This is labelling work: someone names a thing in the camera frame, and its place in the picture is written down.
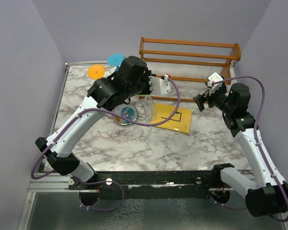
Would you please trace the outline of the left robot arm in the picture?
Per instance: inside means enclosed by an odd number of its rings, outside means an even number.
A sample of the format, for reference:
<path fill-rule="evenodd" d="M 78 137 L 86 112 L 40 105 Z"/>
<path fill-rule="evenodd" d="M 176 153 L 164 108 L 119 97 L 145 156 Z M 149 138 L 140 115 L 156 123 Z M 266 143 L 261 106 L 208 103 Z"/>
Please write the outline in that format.
<path fill-rule="evenodd" d="M 94 81 L 82 103 L 70 118 L 47 138 L 39 137 L 35 144 L 47 157 L 48 163 L 60 175 L 72 175 L 80 184 L 91 189 L 96 185 L 96 172 L 72 150 L 87 131 L 116 106 L 138 94 L 150 94 L 147 63 L 139 57 L 125 58 L 110 76 Z"/>

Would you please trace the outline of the blue plastic wine glass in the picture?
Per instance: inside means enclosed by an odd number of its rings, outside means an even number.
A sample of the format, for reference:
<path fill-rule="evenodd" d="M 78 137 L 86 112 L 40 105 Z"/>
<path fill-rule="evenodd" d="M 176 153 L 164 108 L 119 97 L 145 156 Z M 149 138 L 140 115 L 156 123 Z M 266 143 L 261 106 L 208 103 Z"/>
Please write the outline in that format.
<path fill-rule="evenodd" d="M 115 71 L 117 71 L 120 67 L 120 65 L 122 64 L 123 60 L 125 59 L 124 55 L 121 53 L 114 53 L 111 54 L 108 58 L 107 58 L 107 63 L 111 66 L 111 67 L 115 67 Z"/>

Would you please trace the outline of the clear small glass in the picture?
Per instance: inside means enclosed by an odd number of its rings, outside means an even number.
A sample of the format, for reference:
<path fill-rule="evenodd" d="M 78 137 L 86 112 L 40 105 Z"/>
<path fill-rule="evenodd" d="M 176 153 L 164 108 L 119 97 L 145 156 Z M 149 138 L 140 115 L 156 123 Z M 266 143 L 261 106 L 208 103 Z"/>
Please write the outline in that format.
<path fill-rule="evenodd" d="M 228 137 L 226 131 L 216 132 L 215 139 L 220 144 L 226 144 L 228 142 Z"/>

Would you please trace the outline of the orange plastic wine glass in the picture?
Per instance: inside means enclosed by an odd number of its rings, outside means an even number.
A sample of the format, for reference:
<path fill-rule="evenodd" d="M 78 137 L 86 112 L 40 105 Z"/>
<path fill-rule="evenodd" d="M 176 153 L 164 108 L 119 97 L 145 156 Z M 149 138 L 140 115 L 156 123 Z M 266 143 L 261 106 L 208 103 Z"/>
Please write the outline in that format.
<path fill-rule="evenodd" d="M 102 65 L 94 64 L 89 67 L 87 75 L 93 80 L 98 80 L 102 78 L 105 74 L 105 68 Z"/>

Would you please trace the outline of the clear champagne flute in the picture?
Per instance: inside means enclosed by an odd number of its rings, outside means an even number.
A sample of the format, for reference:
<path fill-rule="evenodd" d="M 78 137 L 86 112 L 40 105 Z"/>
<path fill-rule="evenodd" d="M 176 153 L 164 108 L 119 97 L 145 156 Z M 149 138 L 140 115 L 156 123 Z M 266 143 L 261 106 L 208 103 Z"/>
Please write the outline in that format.
<path fill-rule="evenodd" d="M 146 95 L 143 101 L 146 123 L 152 123 L 157 119 L 156 105 L 151 96 Z"/>

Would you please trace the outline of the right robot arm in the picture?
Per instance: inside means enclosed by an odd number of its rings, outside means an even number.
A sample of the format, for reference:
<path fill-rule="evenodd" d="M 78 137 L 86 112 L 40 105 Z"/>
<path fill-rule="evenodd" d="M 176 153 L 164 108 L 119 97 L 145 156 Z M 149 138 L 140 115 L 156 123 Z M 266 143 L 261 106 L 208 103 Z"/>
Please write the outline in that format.
<path fill-rule="evenodd" d="M 255 118 L 247 111 L 251 98 L 249 87 L 234 83 L 230 91 L 225 85 L 194 97 L 200 111 L 204 103 L 223 112 L 223 120 L 233 138 L 239 143 L 251 167 L 254 180 L 248 179 L 230 164 L 215 165 L 211 182 L 215 187 L 232 187 L 245 200 L 254 217 L 288 212 L 288 183 L 278 173 L 265 148 Z"/>

